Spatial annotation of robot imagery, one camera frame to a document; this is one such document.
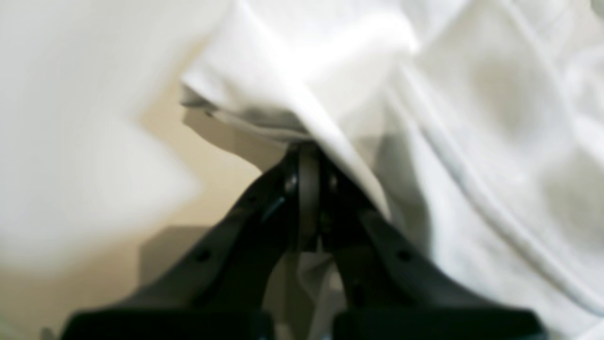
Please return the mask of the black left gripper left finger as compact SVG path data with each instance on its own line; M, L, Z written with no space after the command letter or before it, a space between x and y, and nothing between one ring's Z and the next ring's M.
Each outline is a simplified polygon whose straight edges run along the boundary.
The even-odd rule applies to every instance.
M108 307L75 314L63 340L274 340L263 310L274 267L295 246L308 144L255 180L164 275Z

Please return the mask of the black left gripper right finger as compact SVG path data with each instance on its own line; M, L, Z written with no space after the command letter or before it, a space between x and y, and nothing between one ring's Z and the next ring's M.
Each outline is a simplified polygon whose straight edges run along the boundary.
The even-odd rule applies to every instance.
M314 148L320 231L334 256L347 306L335 340L546 340L535 312L495 303L425 258Z

